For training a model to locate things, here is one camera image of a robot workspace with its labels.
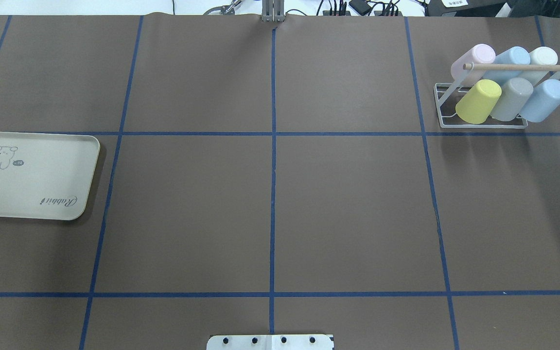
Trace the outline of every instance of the cup rack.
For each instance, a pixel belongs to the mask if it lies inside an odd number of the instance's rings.
[[[526,119],[516,116],[510,122],[488,117],[482,124],[470,124],[457,116],[455,105],[471,87],[464,87],[461,83],[473,70],[536,70],[553,71],[554,74],[549,79],[560,79],[560,65],[536,65],[536,64],[464,64],[464,73],[451,83],[437,83],[434,86],[434,98],[440,127],[447,128],[472,128],[472,129],[524,129],[528,126]]]

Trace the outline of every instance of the light blue cup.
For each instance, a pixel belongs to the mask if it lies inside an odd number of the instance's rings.
[[[548,79],[535,87],[533,95],[520,110],[529,122],[543,122],[560,105],[560,81]]]
[[[499,54],[494,59],[495,64],[530,64],[531,55],[523,47],[514,46],[511,49]],[[521,70],[489,70],[484,75],[484,79],[495,81],[503,86],[507,80],[517,77]]]

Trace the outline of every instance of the cup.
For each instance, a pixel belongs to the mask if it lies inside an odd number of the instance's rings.
[[[451,76],[454,80],[464,73],[464,64],[466,63],[481,63],[490,64],[494,62],[496,58],[496,53],[491,46],[487,44],[477,44],[472,49],[469,49],[462,57],[458,58],[451,65]],[[478,80],[483,77],[484,70],[473,70],[469,73],[467,77],[462,81],[462,86],[469,87],[472,84],[476,84]]]
[[[538,47],[534,49],[530,53],[531,56],[531,64],[546,64],[546,65],[553,65],[557,64],[559,61],[559,56],[556,52],[546,46]],[[546,76],[547,71],[536,71],[536,70],[526,70],[520,73],[518,77],[524,78],[531,82],[533,86],[536,86],[540,80]]]
[[[533,84],[524,78],[511,78],[502,87],[502,94],[491,110],[491,117],[501,122],[513,120],[533,93]]]
[[[530,64],[531,55],[523,47],[514,46],[511,49],[500,53],[494,59],[495,64]],[[517,77],[520,70],[489,70],[484,75],[484,79],[489,79],[503,86],[509,79]]]
[[[479,80],[457,102],[455,112],[467,123],[481,124],[487,120],[501,93],[499,84],[488,79]]]
[[[533,95],[520,110],[529,122],[543,122],[560,105],[560,81],[548,79],[535,87]]]

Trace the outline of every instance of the white plate with holes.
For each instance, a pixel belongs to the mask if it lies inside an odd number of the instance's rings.
[[[0,132],[0,217],[80,217],[100,148],[89,135]]]
[[[334,350],[331,334],[212,336],[207,350]]]

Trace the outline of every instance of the yellow cup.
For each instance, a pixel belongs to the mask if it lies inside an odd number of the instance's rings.
[[[488,79],[479,80],[457,102],[455,111],[463,121],[470,124],[481,124],[487,120],[501,93],[500,85],[496,82]]]

